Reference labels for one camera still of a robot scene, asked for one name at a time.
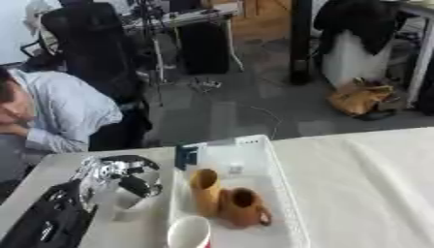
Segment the chair backrest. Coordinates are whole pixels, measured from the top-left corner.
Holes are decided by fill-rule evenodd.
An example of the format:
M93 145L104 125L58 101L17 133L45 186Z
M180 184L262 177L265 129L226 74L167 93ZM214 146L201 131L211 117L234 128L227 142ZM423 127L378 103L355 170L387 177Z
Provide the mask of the chair backrest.
M74 4L93 3L93 0L59 0L59 3L63 7L67 7Z
M42 17L59 43L68 73L83 79L118 104L140 93L133 44L109 3L61 8Z

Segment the man's hand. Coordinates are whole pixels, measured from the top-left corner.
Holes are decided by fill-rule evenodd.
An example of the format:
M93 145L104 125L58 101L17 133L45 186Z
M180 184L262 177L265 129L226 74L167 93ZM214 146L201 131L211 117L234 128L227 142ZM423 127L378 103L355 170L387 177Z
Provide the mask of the man's hand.
M0 124L0 134L27 137L29 130L18 124Z

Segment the white tray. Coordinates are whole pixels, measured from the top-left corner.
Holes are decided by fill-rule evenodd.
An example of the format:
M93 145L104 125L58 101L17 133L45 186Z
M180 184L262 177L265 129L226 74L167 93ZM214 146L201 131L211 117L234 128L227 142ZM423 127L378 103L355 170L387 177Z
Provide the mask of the white tray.
M267 136L189 146L199 148L198 165L174 173L169 225L183 216L197 214L188 180L192 171L208 168L217 171L223 188L247 187L257 192L273 214L270 227L258 225L244 230L228 229L219 220L211 219L212 247L310 247L291 186Z

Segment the robotic hand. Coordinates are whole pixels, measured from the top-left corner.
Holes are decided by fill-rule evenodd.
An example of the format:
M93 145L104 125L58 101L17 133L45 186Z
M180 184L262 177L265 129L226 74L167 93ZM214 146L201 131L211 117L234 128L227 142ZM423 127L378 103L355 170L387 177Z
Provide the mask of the robotic hand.
M49 188L0 241L0 248L76 248L98 210L98 198L117 183L142 198L158 196L153 185L135 174L160 167L141 156L91 157L71 180Z
M156 163L140 156L91 157L83 161L71 180L81 181L79 199L83 208L90 212L97 204L99 195L108 191L113 183L118 183L120 187L141 198L160 195L163 190L160 180L149 185L148 182L134 176L159 169Z

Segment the white paper cup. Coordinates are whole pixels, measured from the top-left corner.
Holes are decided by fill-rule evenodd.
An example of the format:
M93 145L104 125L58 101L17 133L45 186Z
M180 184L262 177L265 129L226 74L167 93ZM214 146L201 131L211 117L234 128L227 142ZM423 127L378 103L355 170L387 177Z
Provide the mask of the white paper cup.
M169 228L169 248L211 248L211 226L201 216L177 220Z

